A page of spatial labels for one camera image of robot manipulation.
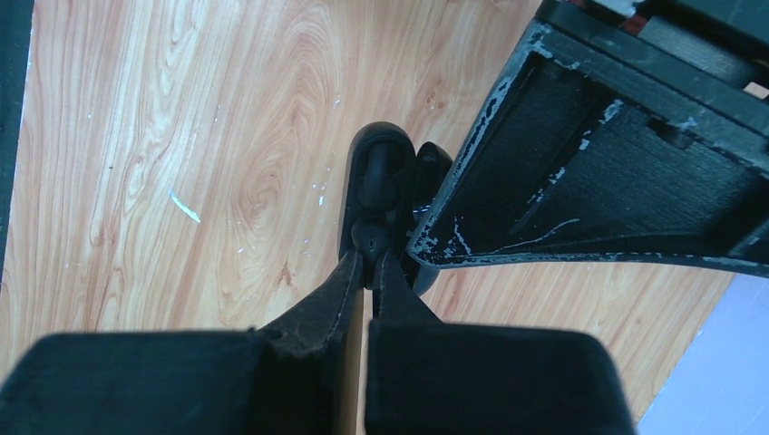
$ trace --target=wood grain surface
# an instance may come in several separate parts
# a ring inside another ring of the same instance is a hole
[[[0,375],[54,331],[284,312],[335,264],[355,132],[391,121],[455,154],[537,3],[39,1]],[[425,299],[449,321],[595,334],[639,417],[731,279],[505,266],[443,272]]]

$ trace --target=wooden floor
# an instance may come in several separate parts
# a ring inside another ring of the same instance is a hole
[[[38,2],[0,377],[53,331],[281,314],[336,261],[355,132],[391,121],[455,154],[537,3]],[[449,321],[595,334],[639,417],[732,277],[505,266],[443,272],[425,299]]]

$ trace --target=blue-white surface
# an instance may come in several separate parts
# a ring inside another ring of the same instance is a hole
[[[639,435],[769,435],[769,280],[738,276],[638,424]]]

